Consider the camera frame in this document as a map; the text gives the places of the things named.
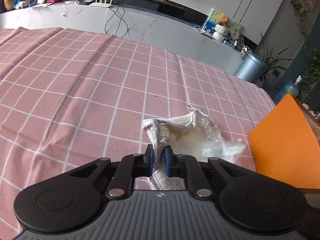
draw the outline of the green plant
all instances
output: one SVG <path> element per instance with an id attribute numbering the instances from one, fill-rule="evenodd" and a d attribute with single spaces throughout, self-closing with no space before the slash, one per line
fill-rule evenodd
<path id="1" fill-rule="evenodd" d="M 314 84 L 320 77 L 320 53 L 316 48 L 309 49 L 308 52 L 308 67 L 303 71 L 302 80 L 299 83 L 299 97 L 302 93 L 308 94 L 311 90 L 311 85 Z"/>
<path id="2" fill-rule="evenodd" d="M 298 24 L 300 28 L 301 34 L 306 38 L 308 35 L 308 32 L 311 27 L 308 27 L 308 13 L 309 10 L 306 10 L 300 0 L 290 0 L 290 3 L 293 6 L 293 11 L 295 16 L 297 17 L 296 23 Z"/>
<path id="3" fill-rule="evenodd" d="M 266 78 L 267 73 L 269 71 L 271 71 L 271 70 L 274 70 L 274 69 L 277 69 L 277 68 L 280 68 L 280 69 L 282 69 L 284 71 L 287 70 L 286 68 L 280 67 L 279 65 L 277 65 L 280 61 L 283 61 L 283 60 L 292 61 L 293 59 L 279 57 L 282 53 L 284 53 L 288 49 L 288 47 L 283 49 L 283 50 L 281 50 L 278 54 L 276 54 L 276 56 L 273 57 L 272 56 L 273 55 L 273 47 L 271 49 L 269 49 L 268 39 L 264 38 L 262 36 L 262 33 L 260 33 L 260 35 L 261 35 L 261 43 L 262 43 L 262 47 L 263 47 L 263 57 L 261 57 L 260 54 L 258 54 L 258 56 L 267 65 L 266 70 L 263 72 L 263 74 L 261 76 L 262 77 L 262 81 L 264 81 L 265 78 Z"/>

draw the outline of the cylindrical trash can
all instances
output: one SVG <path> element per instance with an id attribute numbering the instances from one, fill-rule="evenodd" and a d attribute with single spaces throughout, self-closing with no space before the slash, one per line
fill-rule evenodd
<path id="1" fill-rule="evenodd" d="M 234 75 L 255 84 L 266 68 L 267 64 L 261 58 L 253 53 L 248 53 L 244 56 L 243 62 Z"/>

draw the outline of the router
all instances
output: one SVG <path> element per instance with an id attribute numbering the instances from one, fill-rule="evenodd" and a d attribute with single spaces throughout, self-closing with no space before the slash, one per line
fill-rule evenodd
<path id="1" fill-rule="evenodd" d="M 100 0 L 100 2 L 98 2 L 98 0 L 96 0 L 96 2 L 90 4 L 89 6 L 94 6 L 94 7 L 104 7 L 104 8 L 109 8 L 112 4 L 112 0 L 110 0 L 110 3 L 106 3 L 107 0 L 104 0 L 104 3 L 102 3 L 102 0 Z"/>

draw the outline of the orange box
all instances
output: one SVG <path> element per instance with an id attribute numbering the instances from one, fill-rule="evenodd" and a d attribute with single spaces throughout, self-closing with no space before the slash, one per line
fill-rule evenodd
<path id="1" fill-rule="evenodd" d="M 249 133 L 256 171 L 294 187 L 320 189 L 319 126 L 288 93 Z"/>

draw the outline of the black circular cap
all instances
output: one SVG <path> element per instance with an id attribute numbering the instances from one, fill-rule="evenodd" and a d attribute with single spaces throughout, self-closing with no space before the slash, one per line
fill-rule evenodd
<path id="1" fill-rule="evenodd" d="M 67 190 L 52 189 L 41 193 L 37 197 L 39 207 L 48 211 L 58 211 L 73 203 L 73 194 Z"/>
<path id="2" fill-rule="evenodd" d="M 72 176 L 64 180 L 58 176 L 21 191 L 13 210 L 26 229 L 61 233 L 92 221 L 100 212 L 101 201 L 99 192 L 86 180 Z"/>
<path id="3" fill-rule="evenodd" d="M 261 233 L 292 230 L 303 219 L 307 202 L 296 188 L 264 176 L 233 178 L 219 196 L 223 214 L 236 225 Z"/>

